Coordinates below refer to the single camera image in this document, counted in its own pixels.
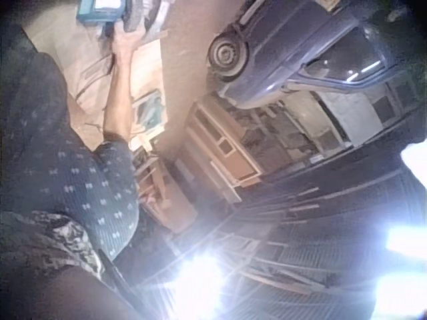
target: car window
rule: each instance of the car window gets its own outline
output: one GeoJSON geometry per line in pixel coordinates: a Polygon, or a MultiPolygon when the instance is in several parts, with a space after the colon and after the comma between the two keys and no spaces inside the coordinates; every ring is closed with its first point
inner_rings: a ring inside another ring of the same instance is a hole
{"type": "Polygon", "coordinates": [[[384,68],[383,62],[360,28],[354,28],[304,67],[315,78],[357,82],[384,68]]]}

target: blue car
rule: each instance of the blue car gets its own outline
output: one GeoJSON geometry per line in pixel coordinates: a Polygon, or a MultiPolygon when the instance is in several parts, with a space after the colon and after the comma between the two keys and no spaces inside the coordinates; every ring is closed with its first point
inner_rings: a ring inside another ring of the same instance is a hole
{"type": "Polygon", "coordinates": [[[247,1],[211,43],[218,93],[240,109],[281,92],[351,92],[383,83],[419,55],[411,12],[389,1],[247,1]]]}

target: hand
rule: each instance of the hand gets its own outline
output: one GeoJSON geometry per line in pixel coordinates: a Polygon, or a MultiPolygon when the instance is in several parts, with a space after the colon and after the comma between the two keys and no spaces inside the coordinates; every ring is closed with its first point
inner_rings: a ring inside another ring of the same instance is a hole
{"type": "Polygon", "coordinates": [[[111,49],[115,54],[116,63],[131,63],[133,52],[142,45],[145,27],[141,22],[134,32],[123,30],[123,21],[114,24],[114,36],[111,49]]]}

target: person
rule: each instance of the person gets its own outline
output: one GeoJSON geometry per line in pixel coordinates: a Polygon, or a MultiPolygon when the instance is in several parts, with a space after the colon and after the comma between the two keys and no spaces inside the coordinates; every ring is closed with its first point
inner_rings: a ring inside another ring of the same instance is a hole
{"type": "Polygon", "coordinates": [[[128,148],[131,60],[143,27],[115,24],[103,143],[92,153],[70,126],[67,86],[22,28],[0,28],[1,319],[140,319],[101,282],[138,222],[128,148]]]}

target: car wheel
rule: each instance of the car wheel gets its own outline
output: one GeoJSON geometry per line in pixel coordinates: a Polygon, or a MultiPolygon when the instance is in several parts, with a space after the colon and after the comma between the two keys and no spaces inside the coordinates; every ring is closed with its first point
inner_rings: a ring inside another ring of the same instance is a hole
{"type": "Polygon", "coordinates": [[[227,79],[233,79],[243,71],[248,56],[248,47],[235,33],[222,33],[217,36],[208,51],[212,71],[227,79]]]}

